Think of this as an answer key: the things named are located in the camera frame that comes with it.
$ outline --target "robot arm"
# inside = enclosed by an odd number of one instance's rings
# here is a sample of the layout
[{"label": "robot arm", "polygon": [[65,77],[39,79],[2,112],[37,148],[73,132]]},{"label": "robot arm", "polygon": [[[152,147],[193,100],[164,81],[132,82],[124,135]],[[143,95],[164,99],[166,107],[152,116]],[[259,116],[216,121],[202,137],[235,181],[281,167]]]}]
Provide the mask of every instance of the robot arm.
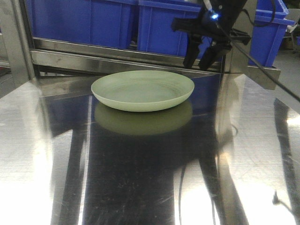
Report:
[{"label": "robot arm", "polygon": [[197,18],[173,20],[173,31],[179,30],[188,34],[187,53],[183,61],[186,68],[191,68],[196,60],[202,36],[212,38],[211,45],[199,63],[200,69],[204,70],[232,49],[224,32],[232,39],[248,44],[251,37],[245,32],[233,29],[246,2],[247,0],[198,0],[202,6]]}]

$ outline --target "plate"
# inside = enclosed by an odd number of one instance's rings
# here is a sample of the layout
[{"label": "plate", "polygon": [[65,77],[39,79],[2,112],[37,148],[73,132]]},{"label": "plate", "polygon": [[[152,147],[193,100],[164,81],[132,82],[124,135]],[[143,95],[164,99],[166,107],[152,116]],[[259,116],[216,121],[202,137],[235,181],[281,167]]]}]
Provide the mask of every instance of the plate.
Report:
[{"label": "plate", "polygon": [[152,112],[184,102],[194,82],[182,75],[155,70],[121,72],[96,80],[91,90],[104,105],[130,112]]}]

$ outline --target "blue led light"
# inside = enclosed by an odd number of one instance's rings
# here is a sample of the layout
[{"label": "blue led light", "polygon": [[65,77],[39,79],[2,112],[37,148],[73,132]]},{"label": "blue led light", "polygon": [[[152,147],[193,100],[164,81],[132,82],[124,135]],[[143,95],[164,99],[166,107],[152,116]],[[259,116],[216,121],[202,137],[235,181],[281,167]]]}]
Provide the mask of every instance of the blue led light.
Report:
[{"label": "blue led light", "polygon": [[212,20],[217,20],[219,18],[219,14],[214,13],[213,15],[210,16]]}]

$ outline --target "metal frame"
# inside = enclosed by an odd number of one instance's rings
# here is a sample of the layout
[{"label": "metal frame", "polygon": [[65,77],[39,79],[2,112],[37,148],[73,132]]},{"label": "metal frame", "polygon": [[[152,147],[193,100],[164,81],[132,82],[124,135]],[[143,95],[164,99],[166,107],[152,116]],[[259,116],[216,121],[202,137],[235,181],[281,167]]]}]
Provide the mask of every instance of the metal frame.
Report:
[{"label": "metal frame", "polygon": [[[248,0],[245,6],[252,17],[255,15],[256,3],[257,0]],[[201,71],[197,67],[198,61],[192,69],[183,68],[182,57],[33,38],[24,0],[3,0],[0,5],[0,20],[3,33],[0,35],[0,49],[7,51],[7,55],[0,53],[0,66],[11,67],[15,88],[40,76],[38,68],[46,72],[91,75],[144,69],[172,71],[192,77],[215,73],[245,73],[265,88],[275,88],[268,78],[257,76],[258,68],[249,67],[248,59],[235,48],[223,63],[215,63],[208,71]],[[252,34],[252,26],[243,14],[234,27]],[[249,52],[250,46],[248,44],[244,48]],[[267,70],[275,77],[280,74],[280,70],[275,68]]]}]

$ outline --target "blue storage crate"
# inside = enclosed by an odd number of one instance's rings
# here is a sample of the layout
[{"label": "blue storage crate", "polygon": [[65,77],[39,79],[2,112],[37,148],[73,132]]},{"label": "blue storage crate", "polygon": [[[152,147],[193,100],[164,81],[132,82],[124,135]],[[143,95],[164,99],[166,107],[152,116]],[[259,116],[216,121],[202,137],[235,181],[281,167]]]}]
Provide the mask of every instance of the blue storage crate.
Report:
[{"label": "blue storage crate", "polygon": [[27,0],[33,35],[127,48],[137,0]]},{"label": "blue storage crate", "polygon": [[[184,32],[173,32],[172,21],[177,18],[196,18],[200,7],[183,1],[140,0],[140,18],[137,49],[144,52],[185,56],[188,36]],[[210,45],[210,39],[204,38],[199,46],[202,57]]]},{"label": "blue storage crate", "polygon": [[[257,24],[270,21],[270,17],[256,16]],[[267,27],[254,27],[250,55],[263,66],[271,67],[279,50],[287,25],[293,25],[294,21],[275,18]]]},{"label": "blue storage crate", "polygon": [[[275,5],[275,18],[283,19],[289,14],[289,11],[282,0],[275,0]],[[256,15],[272,17],[273,7],[271,0],[258,0],[256,8]]]}]

